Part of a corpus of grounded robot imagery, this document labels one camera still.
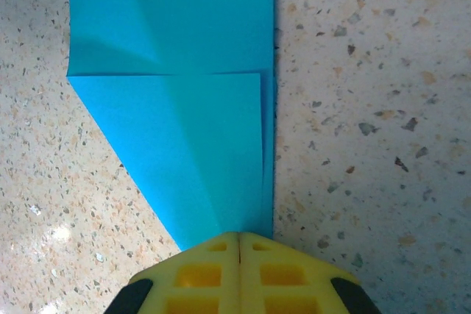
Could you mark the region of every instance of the square hole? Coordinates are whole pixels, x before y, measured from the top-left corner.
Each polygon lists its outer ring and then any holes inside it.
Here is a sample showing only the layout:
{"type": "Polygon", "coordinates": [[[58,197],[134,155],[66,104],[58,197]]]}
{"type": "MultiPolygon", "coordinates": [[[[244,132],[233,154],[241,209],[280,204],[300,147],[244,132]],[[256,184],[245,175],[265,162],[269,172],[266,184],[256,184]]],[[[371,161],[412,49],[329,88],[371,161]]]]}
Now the square hole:
{"type": "Polygon", "coordinates": [[[221,285],[221,266],[191,264],[180,267],[175,279],[176,287],[217,287],[221,285]]]}
{"type": "Polygon", "coordinates": [[[312,297],[267,297],[265,314],[322,314],[317,300],[312,297]]]}
{"type": "Polygon", "coordinates": [[[204,297],[175,297],[167,300],[166,314],[218,314],[219,300],[204,297]]]}
{"type": "Polygon", "coordinates": [[[266,250],[270,250],[270,248],[268,246],[265,246],[263,244],[260,244],[260,243],[253,243],[252,244],[252,249],[253,250],[256,250],[256,251],[266,251],[266,250]]]}
{"type": "Polygon", "coordinates": [[[306,285],[304,270],[297,265],[263,264],[260,267],[262,285],[299,286],[306,285]]]}
{"type": "Polygon", "coordinates": [[[210,246],[209,251],[226,251],[227,250],[227,244],[226,243],[217,243],[214,244],[213,246],[210,246]]]}

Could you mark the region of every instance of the folded paper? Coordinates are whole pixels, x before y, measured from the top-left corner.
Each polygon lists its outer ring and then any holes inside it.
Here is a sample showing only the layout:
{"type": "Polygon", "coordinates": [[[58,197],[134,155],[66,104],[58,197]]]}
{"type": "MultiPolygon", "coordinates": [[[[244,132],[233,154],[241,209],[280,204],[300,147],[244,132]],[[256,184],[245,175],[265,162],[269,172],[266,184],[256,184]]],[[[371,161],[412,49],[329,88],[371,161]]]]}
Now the folded paper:
{"type": "Polygon", "coordinates": [[[274,0],[71,0],[68,78],[182,249],[272,233],[274,0]]]}

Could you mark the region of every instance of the yellow object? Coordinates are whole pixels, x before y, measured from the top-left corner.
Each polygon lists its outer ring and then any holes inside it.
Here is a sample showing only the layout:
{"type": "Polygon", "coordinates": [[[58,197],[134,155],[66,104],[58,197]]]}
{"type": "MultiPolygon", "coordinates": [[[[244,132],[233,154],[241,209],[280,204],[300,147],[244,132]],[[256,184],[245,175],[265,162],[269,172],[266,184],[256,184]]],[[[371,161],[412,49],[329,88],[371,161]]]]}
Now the yellow object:
{"type": "Polygon", "coordinates": [[[360,288],[351,274],[252,233],[213,238],[136,274],[127,287],[144,279],[151,287],[137,311],[112,311],[120,305],[112,303],[105,314],[379,313],[349,312],[331,280],[360,288]]]}

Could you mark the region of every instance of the blue origami paper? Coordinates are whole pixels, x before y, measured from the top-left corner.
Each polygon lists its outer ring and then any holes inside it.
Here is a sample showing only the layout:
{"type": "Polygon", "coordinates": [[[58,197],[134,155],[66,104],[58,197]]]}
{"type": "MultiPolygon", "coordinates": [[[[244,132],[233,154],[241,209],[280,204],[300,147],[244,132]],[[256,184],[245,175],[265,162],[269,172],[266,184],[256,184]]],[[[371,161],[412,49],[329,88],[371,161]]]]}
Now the blue origami paper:
{"type": "Polygon", "coordinates": [[[181,249],[272,234],[274,0],[71,0],[68,78],[181,249]]]}

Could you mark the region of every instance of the terrazzo floor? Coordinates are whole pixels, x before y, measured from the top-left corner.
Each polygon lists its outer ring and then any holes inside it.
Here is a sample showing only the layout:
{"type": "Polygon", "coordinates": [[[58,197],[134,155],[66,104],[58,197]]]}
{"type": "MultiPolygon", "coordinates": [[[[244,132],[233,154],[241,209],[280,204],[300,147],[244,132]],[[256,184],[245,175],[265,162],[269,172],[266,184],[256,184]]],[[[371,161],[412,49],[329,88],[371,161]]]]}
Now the terrazzo floor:
{"type": "MultiPolygon", "coordinates": [[[[277,0],[275,239],[384,313],[471,313],[471,0],[277,0]]],[[[65,79],[68,0],[0,0],[0,313],[102,313],[178,252],[65,79]]]]}

